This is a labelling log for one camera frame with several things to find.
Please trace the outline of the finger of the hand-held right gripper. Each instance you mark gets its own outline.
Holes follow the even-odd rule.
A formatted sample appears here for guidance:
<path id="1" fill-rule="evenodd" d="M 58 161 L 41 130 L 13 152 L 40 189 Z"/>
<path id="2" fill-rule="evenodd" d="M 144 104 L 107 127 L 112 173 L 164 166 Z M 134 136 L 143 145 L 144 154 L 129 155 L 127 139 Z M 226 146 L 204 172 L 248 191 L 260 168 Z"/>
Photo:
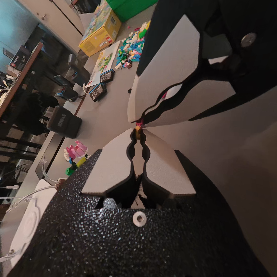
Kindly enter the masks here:
<path id="1" fill-rule="evenodd" d="M 136 74 L 127 107 L 130 123 L 154 106 L 162 92 L 188 78 L 198 66 L 200 33 L 183 15 L 152 60 Z"/>
<path id="2" fill-rule="evenodd" d="M 144 126 L 157 127 L 185 122 L 233 95 L 235 90 L 227 81 L 201 81 L 175 108 L 162 112 L 149 123 L 146 123 L 145 116 Z"/>

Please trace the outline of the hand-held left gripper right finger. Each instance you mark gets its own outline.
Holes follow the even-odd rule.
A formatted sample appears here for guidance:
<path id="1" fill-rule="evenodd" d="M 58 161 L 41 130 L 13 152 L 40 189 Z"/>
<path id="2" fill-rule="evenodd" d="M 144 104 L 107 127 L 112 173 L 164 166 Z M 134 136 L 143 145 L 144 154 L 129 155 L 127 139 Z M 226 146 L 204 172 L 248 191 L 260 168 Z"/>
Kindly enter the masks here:
<path id="1" fill-rule="evenodd" d="M 147 197 L 182 197 L 196 194 L 174 149 L 144 129 L 141 134 L 143 191 Z"/>

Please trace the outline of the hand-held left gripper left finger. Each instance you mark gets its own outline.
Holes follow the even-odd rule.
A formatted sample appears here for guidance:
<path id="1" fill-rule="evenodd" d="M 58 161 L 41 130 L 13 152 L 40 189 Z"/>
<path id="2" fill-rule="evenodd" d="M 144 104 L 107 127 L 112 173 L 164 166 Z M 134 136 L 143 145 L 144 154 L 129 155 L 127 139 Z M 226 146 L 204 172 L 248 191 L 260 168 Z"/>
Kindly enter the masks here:
<path id="1" fill-rule="evenodd" d="M 128 129 L 105 145 L 83 189 L 83 194 L 131 197 L 137 192 L 133 165 L 135 129 Z"/>

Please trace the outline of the green lego flower model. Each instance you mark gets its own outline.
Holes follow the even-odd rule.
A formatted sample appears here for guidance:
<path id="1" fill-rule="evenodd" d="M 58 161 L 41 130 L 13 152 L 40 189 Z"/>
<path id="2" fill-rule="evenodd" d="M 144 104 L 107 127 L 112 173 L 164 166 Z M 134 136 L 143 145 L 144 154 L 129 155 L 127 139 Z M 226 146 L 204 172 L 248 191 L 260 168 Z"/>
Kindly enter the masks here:
<path id="1" fill-rule="evenodd" d="M 80 141 L 75 141 L 75 146 L 70 145 L 64 149 L 64 158 L 70 164 L 66 169 L 66 175 L 71 176 L 91 155 L 88 155 L 88 148 Z"/>

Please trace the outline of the clear lego bar assembly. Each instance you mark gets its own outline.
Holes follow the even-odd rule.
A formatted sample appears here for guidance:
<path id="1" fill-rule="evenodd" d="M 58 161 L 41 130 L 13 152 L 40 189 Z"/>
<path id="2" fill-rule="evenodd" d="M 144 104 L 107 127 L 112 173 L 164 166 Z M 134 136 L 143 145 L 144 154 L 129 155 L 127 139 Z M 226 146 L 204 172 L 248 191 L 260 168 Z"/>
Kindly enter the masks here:
<path id="1" fill-rule="evenodd" d="M 36 173 L 36 174 L 38 175 L 39 178 L 42 175 L 42 177 L 40 178 L 40 181 L 45 181 L 46 187 L 36 188 L 32 193 L 29 193 L 24 197 L 14 197 L 15 199 L 18 199 L 18 201 L 12 203 L 9 206 L 9 208 L 6 210 L 6 213 L 9 213 L 10 211 L 16 209 L 23 201 L 29 202 L 33 198 L 33 196 L 40 191 L 43 191 L 45 189 L 50 189 L 50 188 L 55 188 L 57 190 L 59 188 L 59 186 L 62 185 L 66 181 L 66 178 L 59 178 L 57 181 L 49 178 L 49 176 L 47 175 L 47 173 L 45 171 L 46 162 L 47 162 L 47 159 L 45 158 L 45 154 L 43 154 L 43 156 L 36 168 L 36 171 L 38 171 L 38 173 Z"/>

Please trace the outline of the pile of mixed colourful lego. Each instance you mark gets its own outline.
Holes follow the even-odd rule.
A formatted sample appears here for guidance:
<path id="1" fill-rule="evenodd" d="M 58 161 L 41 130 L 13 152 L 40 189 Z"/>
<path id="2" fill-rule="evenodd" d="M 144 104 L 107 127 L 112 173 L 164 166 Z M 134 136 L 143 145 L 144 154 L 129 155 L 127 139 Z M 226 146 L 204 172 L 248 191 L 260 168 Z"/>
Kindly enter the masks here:
<path id="1" fill-rule="evenodd" d="M 144 22 L 141 27 L 134 29 L 128 38 L 122 40 L 122 46 L 117 51 L 116 70 L 120 68 L 130 69 L 133 63 L 140 61 L 150 23 L 151 20 Z"/>

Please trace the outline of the lego instruction booklet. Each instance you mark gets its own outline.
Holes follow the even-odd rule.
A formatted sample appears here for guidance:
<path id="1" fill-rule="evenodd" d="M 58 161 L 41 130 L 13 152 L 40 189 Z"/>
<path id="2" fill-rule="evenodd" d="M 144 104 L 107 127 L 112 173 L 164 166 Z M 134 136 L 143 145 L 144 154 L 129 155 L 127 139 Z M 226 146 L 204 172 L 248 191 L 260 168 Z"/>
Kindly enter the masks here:
<path id="1" fill-rule="evenodd" d="M 113 60 L 115 59 L 117 50 L 120 45 L 120 40 L 113 43 L 110 47 L 102 50 L 96 61 L 95 67 L 91 74 L 89 82 L 86 84 L 86 88 L 95 86 L 100 83 L 100 75 L 112 68 Z"/>

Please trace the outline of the yellow lego set box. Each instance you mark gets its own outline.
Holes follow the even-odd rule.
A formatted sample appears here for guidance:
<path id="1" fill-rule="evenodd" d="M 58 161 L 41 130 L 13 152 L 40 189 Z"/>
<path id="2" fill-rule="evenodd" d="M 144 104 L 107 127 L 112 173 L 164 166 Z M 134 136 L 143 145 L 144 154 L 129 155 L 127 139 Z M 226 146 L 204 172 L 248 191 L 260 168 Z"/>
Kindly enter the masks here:
<path id="1" fill-rule="evenodd" d="M 95 11 L 79 48 L 88 56 L 92 56 L 115 42 L 122 23 L 114 11 L 106 5 Z"/>

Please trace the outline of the dark lego box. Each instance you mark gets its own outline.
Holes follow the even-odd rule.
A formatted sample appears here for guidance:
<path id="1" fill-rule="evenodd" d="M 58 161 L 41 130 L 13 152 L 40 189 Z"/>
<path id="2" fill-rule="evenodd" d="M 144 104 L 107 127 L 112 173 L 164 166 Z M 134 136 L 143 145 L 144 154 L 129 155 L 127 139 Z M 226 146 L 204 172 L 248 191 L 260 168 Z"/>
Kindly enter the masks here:
<path id="1" fill-rule="evenodd" d="M 8 66 L 18 71 L 22 71 L 27 61 L 29 60 L 30 56 L 31 56 L 31 52 L 26 47 L 21 45 Z"/>

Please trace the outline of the stack of green plastic bins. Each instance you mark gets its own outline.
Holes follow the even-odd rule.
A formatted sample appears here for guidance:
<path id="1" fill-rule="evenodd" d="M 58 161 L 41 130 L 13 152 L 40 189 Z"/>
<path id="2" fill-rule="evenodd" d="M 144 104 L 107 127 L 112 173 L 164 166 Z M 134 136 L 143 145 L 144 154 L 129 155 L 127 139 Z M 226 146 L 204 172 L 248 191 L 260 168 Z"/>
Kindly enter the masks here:
<path id="1" fill-rule="evenodd" d="M 107 3 L 122 23 L 157 2 L 158 0 L 107 0 Z"/>

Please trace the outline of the black charger case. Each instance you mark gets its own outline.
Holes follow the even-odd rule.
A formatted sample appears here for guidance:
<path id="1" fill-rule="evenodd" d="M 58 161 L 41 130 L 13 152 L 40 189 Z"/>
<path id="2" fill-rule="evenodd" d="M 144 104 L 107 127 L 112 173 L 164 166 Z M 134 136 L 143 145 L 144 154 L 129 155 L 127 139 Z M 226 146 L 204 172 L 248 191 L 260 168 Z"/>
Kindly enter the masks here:
<path id="1" fill-rule="evenodd" d="M 74 139 L 78 136 L 81 124 L 81 118 L 62 106 L 56 106 L 46 127 L 62 137 Z"/>

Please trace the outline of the black battery charger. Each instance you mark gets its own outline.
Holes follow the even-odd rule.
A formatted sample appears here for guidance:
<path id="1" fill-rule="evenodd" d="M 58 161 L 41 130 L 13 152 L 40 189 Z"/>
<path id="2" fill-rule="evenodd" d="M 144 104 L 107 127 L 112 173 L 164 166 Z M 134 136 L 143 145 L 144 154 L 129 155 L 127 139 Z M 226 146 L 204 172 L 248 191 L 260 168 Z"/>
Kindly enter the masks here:
<path id="1" fill-rule="evenodd" d="M 57 92 L 57 96 L 69 102 L 75 102 L 77 100 L 79 96 L 78 93 L 73 89 L 73 83 L 68 81 L 62 75 L 55 75 L 52 78 L 58 85 L 61 86 L 61 89 L 59 92 Z"/>
<path id="2" fill-rule="evenodd" d="M 72 74 L 72 81 L 74 81 L 79 86 L 83 87 L 90 80 L 89 71 L 81 65 L 80 60 L 74 55 L 70 54 L 68 58 L 68 65 L 74 71 Z"/>

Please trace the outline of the white stand with clear posts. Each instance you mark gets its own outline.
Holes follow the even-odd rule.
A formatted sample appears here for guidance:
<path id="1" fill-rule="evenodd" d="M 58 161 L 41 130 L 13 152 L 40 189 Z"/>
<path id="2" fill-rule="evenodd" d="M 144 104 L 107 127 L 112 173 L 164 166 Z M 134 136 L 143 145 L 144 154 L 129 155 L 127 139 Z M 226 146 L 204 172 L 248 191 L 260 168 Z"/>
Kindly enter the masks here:
<path id="1" fill-rule="evenodd" d="M 10 250 L 14 250 L 15 252 L 13 258 L 10 260 L 12 268 L 28 248 L 43 213 L 57 192 L 57 190 L 44 179 L 38 182 L 35 191 L 36 193 L 32 195 L 10 245 Z"/>

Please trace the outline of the white cabinet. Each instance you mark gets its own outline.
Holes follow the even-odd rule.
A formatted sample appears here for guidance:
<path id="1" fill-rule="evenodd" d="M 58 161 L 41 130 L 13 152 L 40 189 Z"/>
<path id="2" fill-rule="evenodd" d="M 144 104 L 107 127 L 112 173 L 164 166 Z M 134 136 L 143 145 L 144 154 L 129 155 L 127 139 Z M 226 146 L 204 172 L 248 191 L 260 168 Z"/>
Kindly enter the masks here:
<path id="1" fill-rule="evenodd" d="M 72 53 L 77 54 L 85 29 L 80 15 L 64 0 L 19 0 Z"/>

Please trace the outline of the wooden edged table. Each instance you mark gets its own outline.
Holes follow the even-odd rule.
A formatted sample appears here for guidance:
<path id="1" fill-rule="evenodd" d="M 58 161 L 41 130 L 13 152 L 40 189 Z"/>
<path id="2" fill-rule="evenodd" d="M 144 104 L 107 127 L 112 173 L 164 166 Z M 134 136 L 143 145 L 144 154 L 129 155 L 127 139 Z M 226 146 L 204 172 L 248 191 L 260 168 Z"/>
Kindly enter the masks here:
<path id="1" fill-rule="evenodd" d="M 19 86 L 23 82 L 23 80 L 26 77 L 27 73 L 30 71 L 30 68 L 32 67 L 34 61 L 36 60 L 37 56 L 39 55 L 40 51 L 42 50 L 42 47 L 43 47 L 43 43 L 39 42 L 37 44 L 37 46 L 34 48 L 34 50 L 32 51 L 32 54 L 31 54 L 29 60 L 27 61 L 25 67 L 19 73 L 19 75 L 17 76 L 17 78 L 13 82 L 12 86 L 8 90 L 8 92 L 7 92 L 5 98 L 2 101 L 1 106 L 0 106 L 0 117 L 2 117 L 3 113 L 5 112 L 7 107 L 9 106 L 9 104 L 10 104 L 11 100 L 13 99 L 17 89 L 19 88 Z"/>

